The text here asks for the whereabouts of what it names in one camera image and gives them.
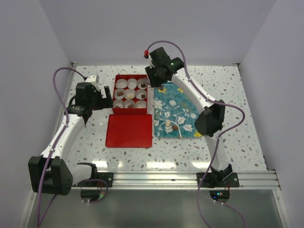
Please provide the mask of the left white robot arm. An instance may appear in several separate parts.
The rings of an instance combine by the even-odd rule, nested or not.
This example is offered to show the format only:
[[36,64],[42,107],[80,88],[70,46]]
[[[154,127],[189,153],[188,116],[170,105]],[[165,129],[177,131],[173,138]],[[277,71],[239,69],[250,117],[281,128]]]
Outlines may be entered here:
[[81,82],[69,100],[62,123],[49,146],[28,162],[31,186],[36,193],[67,195],[72,186],[84,182],[87,186],[98,183],[97,167],[93,163],[80,162],[68,168],[66,159],[80,131],[85,127],[93,111],[113,107],[110,88],[104,87],[102,96],[97,83]]

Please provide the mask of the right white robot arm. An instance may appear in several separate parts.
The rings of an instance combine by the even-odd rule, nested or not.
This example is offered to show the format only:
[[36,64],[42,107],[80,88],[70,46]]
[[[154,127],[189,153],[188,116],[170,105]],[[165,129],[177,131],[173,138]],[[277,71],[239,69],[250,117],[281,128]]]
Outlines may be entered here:
[[223,128],[225,103],[215,100],[190,77],[188,71],[183,76],[181,69],[186,70],[185,58],[170,58],[163,47],[150,52],[144,51],[144,58],[149,60],[145,68],[152,87],[159,87],[166,82],[178,86],[196,107],[199,116],[194,125],[196,130],[204,137],[211,156],[211,162],[200,182],[203,187],[222,187],[228,182],[232,174],[232,166],[228,163],[225,147],[220,136]]

